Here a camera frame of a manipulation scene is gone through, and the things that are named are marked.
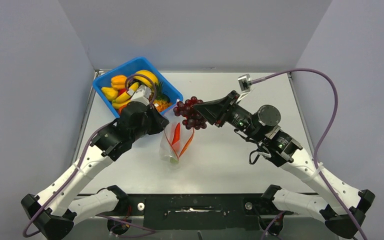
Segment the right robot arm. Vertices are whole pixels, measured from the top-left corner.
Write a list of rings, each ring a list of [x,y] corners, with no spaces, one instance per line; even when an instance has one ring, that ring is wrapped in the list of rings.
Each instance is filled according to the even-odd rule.
[[[233,126],[243,140],[257,146],[260,157],[294,175],[315,192],[307,195],[270,185],[262,195],[262,209],[269,214],[278,210],[311,217],[337,236],[352,239],[365,220],[374,193],[348,185],[322,163],[315,163],[302,145],[281,129],[281,114],[276,107],[265,104],[251,113],[239,105],[239,100],[240,95],[231,91],[217,100],[198,100],[193,109],[213,126]]]

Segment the dark purple toy grapes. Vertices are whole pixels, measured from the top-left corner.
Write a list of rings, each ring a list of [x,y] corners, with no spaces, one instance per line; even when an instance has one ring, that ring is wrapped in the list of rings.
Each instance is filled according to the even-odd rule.
[[[173,113],[177,117],[183,117],[181,124],[187,130],[201,130],[207,128],[207,120],[195,109],[196,106],[202,104],[204,101],[192,96],[185,101],[178,101],[174,108]]]

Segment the orange toy carrot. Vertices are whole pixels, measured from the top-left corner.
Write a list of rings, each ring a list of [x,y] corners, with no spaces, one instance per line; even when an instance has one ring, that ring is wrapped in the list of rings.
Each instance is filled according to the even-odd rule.
[[[170,160],[172,163],[177,163],[179,161],[180,137],[181,137],[181,124],[178,122],[174,128],[173,137],[171,140],[171,148],[174,154]]]

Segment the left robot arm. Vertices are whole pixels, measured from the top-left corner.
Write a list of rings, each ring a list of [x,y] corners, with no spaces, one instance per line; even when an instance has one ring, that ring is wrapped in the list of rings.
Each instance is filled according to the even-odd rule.
[[[102,213],[125,213],[128,195],[112,185],[77,199],[78,194],[101,171],[109,167],[133,143],[145,135],[164,131],[169,120],[151,105],[127,104],[118,118],[98,128],[88,139],[80,157],[57,180],[37,194],[27,194],[21,205],[34,225],[48,240],[62,240],[73,227]]]

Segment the orange toy pineapple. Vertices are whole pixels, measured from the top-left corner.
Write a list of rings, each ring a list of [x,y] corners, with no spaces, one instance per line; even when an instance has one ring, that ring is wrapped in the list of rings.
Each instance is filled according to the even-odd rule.
[[[163,86],[164,82],[162,81],[156,85],[156,97],[153,101],[154,107],[160,113],[168,109],[172,105],[170,98],[163,91]]]

